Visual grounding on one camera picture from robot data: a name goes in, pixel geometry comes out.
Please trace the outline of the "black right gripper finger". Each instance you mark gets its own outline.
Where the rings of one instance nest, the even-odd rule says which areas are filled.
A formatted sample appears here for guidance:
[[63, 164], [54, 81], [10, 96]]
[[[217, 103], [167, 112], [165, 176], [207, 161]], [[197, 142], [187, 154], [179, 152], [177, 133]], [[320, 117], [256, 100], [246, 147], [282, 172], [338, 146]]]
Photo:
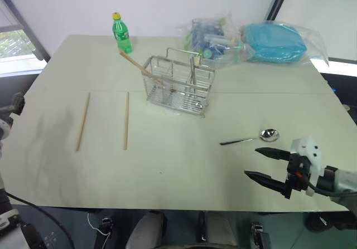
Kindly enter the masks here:
[[285, 195], [286, 193], [286, 185], [283, 182], [275, 180], [270, 176], [260, 173], [260, 172], [253, 172], [253, 171], [244, 171], [244, 174], [247, 175], [250, 179], [255, 181], [261, 186], [269, 188], [273, 191], [279, 192], [281, 195]]
[[277, 160], [289, 160], [290, 159], [290, 152], [285, 150], [280, 150], [276, 148], [270, 147], [261, 147], [255, 149], [255, 151], [265, 157]]

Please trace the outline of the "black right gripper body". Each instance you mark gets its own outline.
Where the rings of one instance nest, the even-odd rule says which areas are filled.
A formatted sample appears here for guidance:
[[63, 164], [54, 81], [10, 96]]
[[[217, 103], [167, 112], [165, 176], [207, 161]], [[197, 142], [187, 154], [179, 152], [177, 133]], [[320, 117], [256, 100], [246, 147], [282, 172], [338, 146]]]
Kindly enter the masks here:
[[306, 180], [310, 176], [310, 166], [311, 163], [306, 156], [300, 156], [297, 153], [290, 154], [283, 193], [285, 198], [290, 199], [293, 190], [305, 191], [307, 189]]

